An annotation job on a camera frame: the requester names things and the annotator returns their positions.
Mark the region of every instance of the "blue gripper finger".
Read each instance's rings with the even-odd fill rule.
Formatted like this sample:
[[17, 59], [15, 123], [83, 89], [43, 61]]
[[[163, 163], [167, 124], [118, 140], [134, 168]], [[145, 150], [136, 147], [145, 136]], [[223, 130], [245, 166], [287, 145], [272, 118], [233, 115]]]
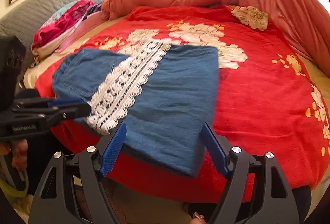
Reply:
[[227, 155], [225, 154], [216, 138], [217, 134], [215, 134], [215, 132], [208, 126], [207, 123], [203, 124], [200, 134], [202, 137], [202, 142], [210, 153], [211, 159], [214, 163], [214, 166], [216, 167], [217, 172], [227, 178], [230, 174], [230, 169], [227, 165]]
[[126, 139], [126, 132], [126, 124], [122, 122], [102, 155], [102, 163], [99, 170], [102, 176], [106, 176], [107, 173], [112, 171], [114, 163]]

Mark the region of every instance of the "pillow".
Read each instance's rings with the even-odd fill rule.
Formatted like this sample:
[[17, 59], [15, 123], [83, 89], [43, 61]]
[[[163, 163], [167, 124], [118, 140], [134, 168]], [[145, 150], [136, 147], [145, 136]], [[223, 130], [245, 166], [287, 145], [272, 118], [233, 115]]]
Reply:
[[90, 5], [94, 4], [91, 0], [79, 0], [66, 11], [63, 11], [66, 6], [61, 8], [34, 34], [31, 51], [44, 46], [74, 26], [81, 18], [84, 18]]
[[78, 28], [89, 7], [94, 4], [91, 0], [79, 0], [65, 5], [53, 14], [33, 36], [33, 65], [54, 52]]

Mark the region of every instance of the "floral pattern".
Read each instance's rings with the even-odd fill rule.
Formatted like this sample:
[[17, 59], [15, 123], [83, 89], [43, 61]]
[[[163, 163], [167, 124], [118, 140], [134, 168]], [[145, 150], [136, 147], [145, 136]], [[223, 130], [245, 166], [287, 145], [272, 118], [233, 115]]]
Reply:
[[[314, 117], [319, 121], [319, 122], [324, 122], [323, 126], [323, 137], [327, 141], [327, 146], [321, 148], [321, 155], [324, 156], [326, 153], [326, 147], [328, 148], [328, 155], [330, 155], [330, 130], [329, 130], [329, 121], [328, 117], [326, 114], [325, 106], [322, 101], [322, 96], [320, 91], [314, 86], [311, 85], [313, 88], [313, 92], [311, 93], [311, 96], [314, 99], [314, 102], [312, 102], [311, 106], [314, 111]], [[311, 117], [311, 108], [307, 108], [306, 110], [306, 116]]]
[[253, 6], [235, 7], [231, 14], [242, 24], [249, 25], [252, 29], [266, 30], [268, 25], [268, 14], [261, 12]]
[[[157, 41], [168, 42], [176, 45], [180, 45], [182, 41], [184, 41], [186, 42], [185, 45], [214, 46], [218, 49], [219, 68], [237, 69], [239, 68], [238, 62], [244, 62], [248, 58], [244, 51], [237, 45], [227, 45], [226, 43], [219, 41], [219, 38], [224, 37], [225, 35], [221, 31], [225, 28], [223, 24], [213, 24], [213, 26], [202, 23], [191, 25], [183, 20], [178, 20], [175, 23], [168, 24], [167, 26], [170, 27], [169, 37], [159, 40], [156, 39]], [[139, 29], [131, 32], [126, 40], [130, 43], [121, 48], [119, 53], [130, 55], [133, 52], [132, 46], [134, 43], [139, 42], [144, 37], [152, 38], [158, 33], [159, 30], [149, 29]], [[111, 46], [115, 46], [116, 42], [120, 41], [113, 41]]]
[[301, 75], [301, 76], [306, 77], [306, 74], [304, 74], [302, 72], [301, 65], [300, 65], [300, 63], [297, 60], [295, 55], [287, 55], [286, 56], [286, 61], [288, 63], [283, 59], [282, 55], [278, 54], [278, 57], [280, 57], [280, 59], [278, 59], [278, 60], [272, 59], [272, 62], [274, 64], [276, 64], [278, 62], [281, 62], [284, 65], [284, 68], [286, 68], [286, 69], [289, 69], [290, 66], [288, 64], [291, 64], [291, 66], [292, 66], [294, 72], [296, 73], [296, 75]]
[[189, 23], [184, 23], [178, 27], [177, 31], [169, 33], [170, 37], [181, 38], [186, 42], [204, 43], [218, 42], [219, 37], [223, 37], [224, 35], [216, 27], [205, 24], [190, 25]]
[[96, 42], [95, 45], [98, 46], [101, 50], [109, 50], [112, 47], [124, 45], [125, 43], [122, 42], [122, 39], [123, 37], [115, 37], [110, 40], [109, 37], [107, 37], [104, 39], [104, 43]]
[[157, 35], [159, 30], [140, 29], [131, 32], [128, 35], [127, 42], [138, 42], [144, 37], [152, 38]]
[[237, 45], [227, 46], [225, 42], [219, 41], [220, 37], [224, 36], [220, 29], [224, 26], [214, 24], [209, 26], [206, 24], [190, 25], [180, 21], [179, 24], [169, 24], [170, 37], [181, 38], [186, 44], [198, 46], [214, 46], [218, 49], [219, 68], [237, 69], [239, 64], [237, 62], [244, 62], [247, 60], [247, 55]]

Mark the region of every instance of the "white lace trim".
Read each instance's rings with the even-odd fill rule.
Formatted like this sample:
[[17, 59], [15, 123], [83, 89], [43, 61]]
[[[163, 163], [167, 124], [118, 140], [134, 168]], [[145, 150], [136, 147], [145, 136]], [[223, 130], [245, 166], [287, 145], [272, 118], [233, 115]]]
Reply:
[[136, 45], [131, 56], [107, 75], [92, 96], [89, 102], [92, 111], [85, 118], [86, 123], [98, 133], [107, 135], [118, 124], [118, 119], [127, 115], [127, 108], [134, 104], [135, 97], [142, 92], [141, 86], [170, 47], [169, 43], [151, 39]]

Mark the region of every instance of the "hand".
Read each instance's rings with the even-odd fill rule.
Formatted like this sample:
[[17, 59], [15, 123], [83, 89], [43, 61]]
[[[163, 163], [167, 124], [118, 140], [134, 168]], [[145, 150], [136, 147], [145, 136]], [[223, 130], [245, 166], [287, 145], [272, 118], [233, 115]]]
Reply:
[[194, 215], [192, 216], [192, 221], [190, 221], [189, 224], [206, 224], [206, 221], [204, 220], [202, 215], [194, 213]]
[[[24, 171], [27, 168], [27, 141], [26, 139], [22, 139], [13, 142], [12, 145], [14, 148], [12, 166], [19, 172]], [[8, 143], [0, 142], [0, 155], [7, 155], [10, 151], [11, 146]]]

